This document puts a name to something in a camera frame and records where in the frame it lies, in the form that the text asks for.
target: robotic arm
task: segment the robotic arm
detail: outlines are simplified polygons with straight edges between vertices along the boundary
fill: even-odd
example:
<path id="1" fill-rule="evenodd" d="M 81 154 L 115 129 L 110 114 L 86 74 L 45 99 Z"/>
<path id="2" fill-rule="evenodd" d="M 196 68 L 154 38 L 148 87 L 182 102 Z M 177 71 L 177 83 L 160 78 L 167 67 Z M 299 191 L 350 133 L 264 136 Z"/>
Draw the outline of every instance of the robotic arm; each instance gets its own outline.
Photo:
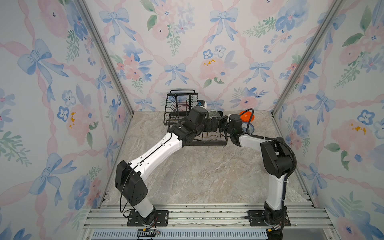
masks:
<path id="1" fill-rule="evenodd" d="M 169 132 L 145 154 L 126 163 L 117 165 L 115 187 L 134 207 L 141 218 L 141 224 L 151 225 L 156 208 L 147 197 L 148 189 L 144 181 L 172 153 L 192 141 L 203 131 L 226 132 L 231 141 L 242 147 L 249 147 L 262 153 L 264 167 L 269 173 L 269 192 L 265 202 L 263 220 L 270 226 L 282 223 L 286 207 L 284 204 L 287 178 L 296 168 L 294 153 L 282 138 L 267 138 L 247 135 L 242 130 L 242 120 L 238 114 L 207 118 L 204 107 L 195 106 L 188 117 L 174 124 Z"/>

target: light blue slotted panel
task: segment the light blue slotted panel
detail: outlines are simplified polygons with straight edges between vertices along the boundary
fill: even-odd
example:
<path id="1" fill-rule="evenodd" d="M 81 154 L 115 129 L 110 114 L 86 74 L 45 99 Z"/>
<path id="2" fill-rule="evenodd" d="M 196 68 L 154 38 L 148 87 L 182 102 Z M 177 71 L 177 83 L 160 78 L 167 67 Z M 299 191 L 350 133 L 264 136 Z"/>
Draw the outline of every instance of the light blue slotted panel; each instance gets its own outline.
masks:
<path id="1" fill-rule="evenodd" d="M 153 239 L 268 239 L 265 229 L 160 229 Z M 95 229 L 92 240 L 150 239 L 137 229 Z"/>

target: white arm segment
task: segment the white arm segment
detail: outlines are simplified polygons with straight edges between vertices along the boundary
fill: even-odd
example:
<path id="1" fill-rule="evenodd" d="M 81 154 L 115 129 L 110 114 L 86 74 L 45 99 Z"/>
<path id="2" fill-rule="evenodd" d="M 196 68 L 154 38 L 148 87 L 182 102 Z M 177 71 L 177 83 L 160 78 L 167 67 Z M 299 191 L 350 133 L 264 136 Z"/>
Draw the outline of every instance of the white arm segment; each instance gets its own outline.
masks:
<path id="1" fill-rule="evenodd" d="M 261 152 L 260 143 L 267 140 L 251 137 L 248 135 L 243 135 L 239 138 L 240 145 L 242 147 L 249 147 Z M 283 194 L 283 179 L 286 174 L 282 175 L 281 178 L 277 178 L 269 174 L 269 188 L 268 188 L 268 197 L 266 199 L 267 204 L 273 210 L 281 209 L 281 196 Z"/>
<path id="2" fill-rule="evenodd" d="M 130 163 L 135 168 L 135 172 L 141 172 L 140 177 L 143 181 L 160 165 L 167 157 L 182 147 L 182 142 L 178 136 L 167 132 L 167 134 L 151 149 Z M 153 205 L 146 196 L 140 203 L 133 206 L 141 216 L 147 217 L 153 210 Z"/>

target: gray marble surface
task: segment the gray marble surface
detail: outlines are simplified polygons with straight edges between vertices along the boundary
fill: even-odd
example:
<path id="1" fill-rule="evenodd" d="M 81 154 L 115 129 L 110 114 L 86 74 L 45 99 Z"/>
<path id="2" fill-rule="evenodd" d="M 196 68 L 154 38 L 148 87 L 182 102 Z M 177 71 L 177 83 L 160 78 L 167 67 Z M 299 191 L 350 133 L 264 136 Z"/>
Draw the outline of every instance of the gray marble surface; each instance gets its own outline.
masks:
<path id="1" fill-rule="evenodd" d="M 119 154 L 129 162 L 156 144 L 167 132 L 164 112 L 135 112 Z M 269 112 L 257 111 L 257 135 L 277 137 Z M 120 192 L 111 181 L 103 205 L 119 204 Z M 268 173 L 261 153 L 234 145 L 185 146 L 172 154 L 146 181 L 153 204 L 263 203 L 268 195 Z M 301 202 L 303 190 L 295 174 L 289 178 L 287 201 Z"/>

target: dish rack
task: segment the dish rack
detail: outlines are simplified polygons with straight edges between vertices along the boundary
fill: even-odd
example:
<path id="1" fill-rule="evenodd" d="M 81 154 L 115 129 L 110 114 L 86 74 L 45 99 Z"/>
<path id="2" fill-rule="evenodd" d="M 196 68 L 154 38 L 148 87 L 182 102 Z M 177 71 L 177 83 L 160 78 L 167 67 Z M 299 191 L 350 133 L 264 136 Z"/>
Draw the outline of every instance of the dish rack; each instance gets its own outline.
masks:
<path id="1" fill-rule="evenodd" d="M 174 89 L 167 94 L 164 125 L 168 130 L 189 115 L 190 110 L 197 106 L 198 94 L 192 89 Z M 227 145 L 228 136 L 225 132 L 202 132 L 191 142 L 183 142 L 184 146 L 223 146 Z"/>

